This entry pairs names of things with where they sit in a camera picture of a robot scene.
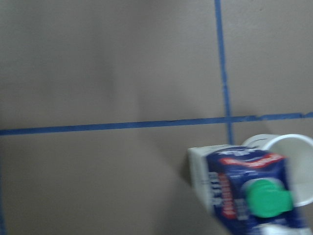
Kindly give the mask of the front crosswise blue tape line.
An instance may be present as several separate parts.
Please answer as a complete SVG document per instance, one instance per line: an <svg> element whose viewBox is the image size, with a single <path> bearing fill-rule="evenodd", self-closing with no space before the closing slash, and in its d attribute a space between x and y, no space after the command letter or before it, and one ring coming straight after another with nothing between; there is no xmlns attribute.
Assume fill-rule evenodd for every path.
<svg viewBox="0 0 313 235"><path fill-rule="evenodd" d="M238 123L238 122L302 119L302 118L312 118L312 117L313 117L313 113L309 112L306 114L286 113L286 114L267 114L267 115L261 115L261 116L249 115L249 116L232 116L232 117L215 117L215 118L210 117L210 118L193 118L193 119L178 119L178 120L156 120L156 121L66 125L66 126L29 127L29 128L1 129L0 135L1 136L13 136L13 135L115 130L115 129L136 129L136 128L190 126L190 125L207 125L207 124L228 124L228 123Z"/></svg>

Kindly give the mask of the center lengthwise blue tape line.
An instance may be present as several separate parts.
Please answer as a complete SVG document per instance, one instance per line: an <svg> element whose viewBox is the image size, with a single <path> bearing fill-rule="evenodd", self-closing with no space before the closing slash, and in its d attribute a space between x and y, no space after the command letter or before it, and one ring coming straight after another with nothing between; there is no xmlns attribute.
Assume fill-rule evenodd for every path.
<svg viewBox="0 0 313 235"><path fill-rule="evenodd" d="M224 98L224 115L226 119L226 130L227 130L227 140L229 144L233 144L233 129L232 129L232 113L231 105L229 99L228 90L228 76L226 69L226 57L224 48L224 32L223 32L223 20L222 20L222 6L220 0L214 1L215 8L215 19L216 19L216 32L218 41L218 51L219 51L219 63L220 63L220 74L222 81L222 91Z"/></svg>

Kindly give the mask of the white smiley ceramic cup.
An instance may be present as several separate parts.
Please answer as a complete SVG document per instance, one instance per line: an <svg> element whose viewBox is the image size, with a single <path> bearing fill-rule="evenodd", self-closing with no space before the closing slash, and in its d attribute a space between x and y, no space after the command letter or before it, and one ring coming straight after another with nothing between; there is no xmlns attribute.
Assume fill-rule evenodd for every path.
<svg viewBox="0 0 313 235"><path fill-rule="evenodd" d="M259 134L245 140L243 145L287 157L295 206L306 206L313 202L312 138L300 134Z"/></svg>

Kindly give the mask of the blue milk carton green cap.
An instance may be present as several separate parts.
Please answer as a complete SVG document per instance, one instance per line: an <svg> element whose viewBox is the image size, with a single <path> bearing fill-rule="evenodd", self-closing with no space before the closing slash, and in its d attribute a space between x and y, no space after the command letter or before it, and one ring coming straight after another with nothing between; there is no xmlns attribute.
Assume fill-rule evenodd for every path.
<svg viewBox="0 0 313 235"><path fill-rule="evenodd" d="M286 156L242 145L187 151L192 187L233 235L310 235Z"/></svg>

